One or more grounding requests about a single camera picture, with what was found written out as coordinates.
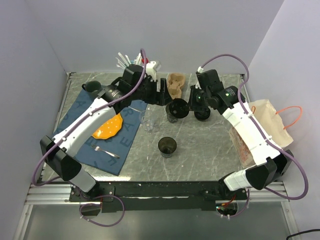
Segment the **black coffee cup lid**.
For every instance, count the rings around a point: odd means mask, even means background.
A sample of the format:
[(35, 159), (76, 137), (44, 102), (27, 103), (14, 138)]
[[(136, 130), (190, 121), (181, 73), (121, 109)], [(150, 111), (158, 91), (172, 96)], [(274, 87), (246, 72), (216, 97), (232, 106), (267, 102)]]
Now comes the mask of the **black coffee cup lid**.
[(177, 118), (183, 119), (189, 114), (189, 106), (188, 103), (182, 98), (175, 98), (168, 105), (169, 113)]

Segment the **dark translucent coffee cup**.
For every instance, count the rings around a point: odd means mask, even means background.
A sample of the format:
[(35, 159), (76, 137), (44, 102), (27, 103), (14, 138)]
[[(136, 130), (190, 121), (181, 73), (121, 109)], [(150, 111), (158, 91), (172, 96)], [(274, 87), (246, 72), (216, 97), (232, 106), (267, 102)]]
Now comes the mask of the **dark translucent coffee cup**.
[(170, 111), (166, 112), (166, 116), (170, 123), (176, 123), (178, 121), (178, 118), (176, 118)]

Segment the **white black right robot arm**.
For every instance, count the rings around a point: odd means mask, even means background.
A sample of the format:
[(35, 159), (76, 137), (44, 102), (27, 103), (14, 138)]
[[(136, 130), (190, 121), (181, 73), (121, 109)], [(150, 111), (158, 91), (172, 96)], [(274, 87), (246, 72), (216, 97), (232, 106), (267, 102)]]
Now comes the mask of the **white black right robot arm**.
[(253, 165), (224, 176), (219, 195), (230, 199), (236, 190), (255, 188), (261, 190), (284, 175), (292, 162), (292, 154), (284, 151), (258, 122), (249, 104), (237, 87), (208, 86), (202, 90), (190, 88), (188, 108), (196, 113), (207, 109), (217, 110), (239, 135), (253, 158)]

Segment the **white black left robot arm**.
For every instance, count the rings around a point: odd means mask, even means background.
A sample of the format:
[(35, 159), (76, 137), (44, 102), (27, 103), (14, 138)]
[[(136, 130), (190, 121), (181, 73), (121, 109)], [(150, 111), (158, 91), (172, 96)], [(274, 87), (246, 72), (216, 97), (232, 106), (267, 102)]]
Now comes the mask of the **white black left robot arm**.
[(95, 97), (93, 103), (66, 129), (52, 138), (41, 139), (44, 162), (64, 181), (79, 188), (87, 201), (98, 197), (99, 183), (75, 159), (76, 154), (103, 123), (130, 106), (132, 101), (165, 106), (172, 100), (166, 80), (156, 79), (159, 68), (158, 61), (144, 66), (131, 64), (109, 85), (101, 86), (98, 81), (84, 84), (84, 90)]

